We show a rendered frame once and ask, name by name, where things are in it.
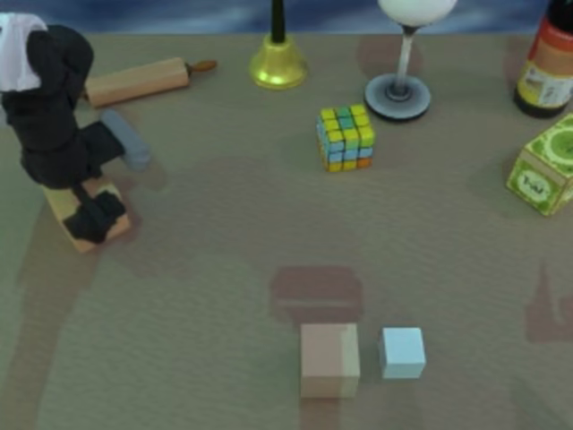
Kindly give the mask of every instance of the bottle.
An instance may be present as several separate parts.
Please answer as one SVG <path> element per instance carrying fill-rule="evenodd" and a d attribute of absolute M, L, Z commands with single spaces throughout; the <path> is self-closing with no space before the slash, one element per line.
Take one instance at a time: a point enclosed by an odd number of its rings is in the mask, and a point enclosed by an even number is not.
<path fill-rule="evenodd" d="M 514 102 L 527 115 L 557 116 L 573 91 L 573 0 L 551 0 L 519 76 Z"/>

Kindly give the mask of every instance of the colorful puzzle cube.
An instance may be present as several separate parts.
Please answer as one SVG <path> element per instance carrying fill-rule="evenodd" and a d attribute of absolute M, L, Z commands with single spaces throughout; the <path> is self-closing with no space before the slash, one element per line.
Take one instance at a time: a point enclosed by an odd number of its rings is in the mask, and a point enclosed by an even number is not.
<path fill-rule="evenodd" d="M 327 108 L 316 121 L 322 164 L 329 172 L 372 165 L 374 131 L 364 105 Z"/>
<path fill-rule="evenodd" d="M 302 398 L 352 398 L 358 390 L 359 380 L 356 324 L 301 326 Z"/>
<path fill-rule="evenodd" d="M 415 327 L 382 329 L 380 343 L 384 379 L 417 379 L 426 366 L 422 330 Z"/>
<path fill-rule="evenodd" d="M 507 187 L 545 216 L 573 198 L 573 114 L 526 145 Z"/>

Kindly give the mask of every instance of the brown tabletop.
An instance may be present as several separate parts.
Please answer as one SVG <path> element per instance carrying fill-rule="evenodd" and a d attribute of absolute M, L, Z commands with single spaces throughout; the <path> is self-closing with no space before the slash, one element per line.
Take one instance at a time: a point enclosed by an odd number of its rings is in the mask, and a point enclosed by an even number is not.
<path fill-rule="evenodd" d="M 2 430 L 573 428 L 573 208 L 545 219 L 504 187 L 552 123 L 510 101 L 528 38 L 420 37 L 431 111 L 374 121 L 374 166 L 335 174 L 315 117 L 360 102 L 399 38 L 301 35 L 312 75 L 288 92 L 250 81 L 261 36 L 91 40 L 94 75 L 220 67 L 118 108 L 155 162 L 108 166 L 136 229 L 98 253 L 74 251 L 0 130 Z M 334 320 L 359 322 L 360 391 L 301 405 L 296 325 Z M 378 331 L 404 324 L 428 365 L 383 382 Z"/>

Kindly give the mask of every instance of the blue background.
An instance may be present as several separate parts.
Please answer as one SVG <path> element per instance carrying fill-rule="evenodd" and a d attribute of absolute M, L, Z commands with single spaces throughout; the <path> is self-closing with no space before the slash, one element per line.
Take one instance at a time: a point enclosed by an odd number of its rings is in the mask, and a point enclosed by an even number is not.
<path fill-rule="evenodd" d="M 458 0 L 426 32 L 533 31 L 547 0 Z M 265 31 L 270 0 L 0 0 L 3 12 L 36 13 L 83 31 Z M 376 0 L 286 0 L 291 31 L 397 32 Z"/>

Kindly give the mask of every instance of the bottle label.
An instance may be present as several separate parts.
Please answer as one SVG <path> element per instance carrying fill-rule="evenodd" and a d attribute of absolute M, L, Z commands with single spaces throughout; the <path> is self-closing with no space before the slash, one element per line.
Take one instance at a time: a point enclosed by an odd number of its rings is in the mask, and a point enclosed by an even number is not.
<path fill-rule="evenodd" d="M 559 108 L 573 92 L 573 35 L 545 18 L 517 82 L 519 95 L 540 108 Z"/>

